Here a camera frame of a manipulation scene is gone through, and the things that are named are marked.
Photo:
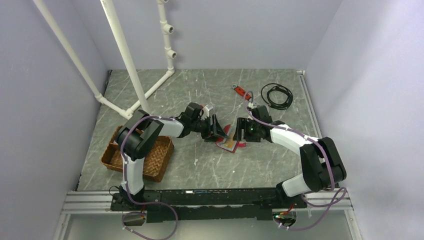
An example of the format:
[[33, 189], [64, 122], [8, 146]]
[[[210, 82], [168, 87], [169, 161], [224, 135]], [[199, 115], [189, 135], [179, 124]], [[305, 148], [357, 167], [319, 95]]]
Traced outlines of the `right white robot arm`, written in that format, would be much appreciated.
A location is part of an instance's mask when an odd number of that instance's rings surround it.
[[301, 173], [277, 185], [281, 190], [275, 194], [275, 200], [280, 207], [289, 207], [301, 194], [334, 188], [347, 178], [341, 156], [330, 137], [312, 137], [282, 121], [273, 121], [264, 105], [249, 109], [248, 115], [237, 119], [235, 141], [266, 140], [300, 157]]

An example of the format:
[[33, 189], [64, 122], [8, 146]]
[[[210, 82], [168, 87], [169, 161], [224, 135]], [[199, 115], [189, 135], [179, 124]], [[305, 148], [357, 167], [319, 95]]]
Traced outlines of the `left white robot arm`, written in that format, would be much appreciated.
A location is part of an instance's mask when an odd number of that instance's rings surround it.
[[131, 210], [144, 203], [143, 167], [158, 137], [184, 138], [199, 133], [206, 142], [227, 138], [215, 114], [207, 113], [200, 104], [190, 102], [176, 117], [151, 115], [139, 109], [118, 131], [115, 141], [120, 148], [123, 174], [119, 193]]

